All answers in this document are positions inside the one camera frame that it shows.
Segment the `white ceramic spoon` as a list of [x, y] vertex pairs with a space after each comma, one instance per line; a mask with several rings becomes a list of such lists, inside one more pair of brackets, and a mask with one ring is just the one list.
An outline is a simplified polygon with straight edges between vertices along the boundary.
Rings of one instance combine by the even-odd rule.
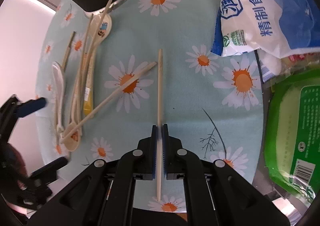
[[53, 62], [52, 64], [52, 73], [56, 89], [56, 107], [55, 107], [55, 116], [56, 116], [56, 132], [59, 135], [64, 131], [62, 124], [62, 107], [63, 107], [63, 97], [65, 93], [65, 78], [63, 69], [58, 62]]

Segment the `diagonal wooden chopstick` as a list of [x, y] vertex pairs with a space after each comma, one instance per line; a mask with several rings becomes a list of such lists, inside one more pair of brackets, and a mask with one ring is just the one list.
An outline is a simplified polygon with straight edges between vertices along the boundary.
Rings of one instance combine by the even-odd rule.
[[95, 107], [91, 113], [89, 113], [84, 119], [82, 119], [76, 125], [72, 125], [71, 129], [66, 130], [60, 136], [60, 142], [66, 143], [68, 138], [70, 138], [80, 127], [82, 127], [93, 115], [97, 114], [105, 105], [107, 105], [111, 100], [117, 97], [119, 94], [123, 92], [128, 86], [134, 83], [136, 80], [140, 79], [141, 76], [150, 71], [153, 67], [157, 65], [157, 62], [151, 62], [146, 67], [140, 70], [139, 73], [135, 74], [131, 77], [127, 82], [125, 82], [122, 86], [118, 87], [114, 90], [106, 99], [104, 99], [97, 107]]

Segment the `thin brown chopstick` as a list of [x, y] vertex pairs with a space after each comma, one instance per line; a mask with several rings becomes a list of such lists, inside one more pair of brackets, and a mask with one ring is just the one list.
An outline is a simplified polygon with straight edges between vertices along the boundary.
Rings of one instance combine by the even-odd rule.
[[66, 51], [65, 51], [65, 55], [64, 55], [64, 58], [63, 58], [63, 61], [62, 61], [62, 65], [61, 65], [61, 68], [62, 68], [63, 72], [66, 71], [67, 61], [68, 61], [68, 58], [69, 58], [69, 54], [71, 52], [72, 42], [73, 42], [73, 39], [75, 37], [75, 34], [76, 34], [76, 31], [73, 31], [71, 36], [70, 36], [70, 39], [69, 39], [69, 42], [68, 42], [68, 45], [67, 45], [67, 48], [66, 48]]

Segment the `yellow chopstick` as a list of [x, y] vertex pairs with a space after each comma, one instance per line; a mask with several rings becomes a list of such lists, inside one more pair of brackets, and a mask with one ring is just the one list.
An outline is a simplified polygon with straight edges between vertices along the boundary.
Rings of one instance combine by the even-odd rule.
[[93, 110], [93, 83], [94, 83], [94, 66], [95, 66], [96, 48], [94, 48], [88, 66], [87, 79], [85, 85], [85, 95], [83, 104], [83, 113], [85, 116]]

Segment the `daisy print blue tablecloth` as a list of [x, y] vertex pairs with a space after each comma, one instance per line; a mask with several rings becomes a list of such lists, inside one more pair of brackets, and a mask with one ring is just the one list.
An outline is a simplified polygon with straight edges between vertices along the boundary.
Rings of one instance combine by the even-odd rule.
[[[112, 28], [97, 48], [94, 106], [124, 84], [163, 49], [163, 123], [184, 148], [206, 161], [223, 159], [250, 183], [263, 132], [263, 96], [254, 52], [218, 57], [210, 52], [219, 0], [127, 0], [110, 13]], [[89, 18], [73, 0], [61, 0], [48, 28], [39, 62], [36, 96], [48, 105], [36, 113], [45, 164], [67, 155], [54, 123], [52, 63], [62, 63], [76, 32], [65, 72], [64, 127], [84, 47]], [[157, 68], [124, 89], [82, 127], [79, 147], [59, 173], [73, 180], [96, 159], [120, 159], [157, 123]], [[155, 180], [137, 181], [134, 207], [186, 212], [181, 180], [163, 180], [161, 200]]]

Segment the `green sugar bag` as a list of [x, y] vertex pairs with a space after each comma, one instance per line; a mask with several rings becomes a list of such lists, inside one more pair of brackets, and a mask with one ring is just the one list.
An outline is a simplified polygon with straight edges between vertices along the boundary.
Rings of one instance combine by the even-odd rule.
[[310, 206], [319, 193], [319, 69], [289, 76], [272, 91], [264, 147], [268, 174]]

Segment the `white blue salt bag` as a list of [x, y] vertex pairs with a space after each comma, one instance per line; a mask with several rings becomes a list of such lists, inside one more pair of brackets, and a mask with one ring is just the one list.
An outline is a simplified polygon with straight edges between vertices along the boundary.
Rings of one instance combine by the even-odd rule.
[[282, 59], [319, 52], [314, 0], [219, 0], [212, 53], [236, 56], [261, 49]]

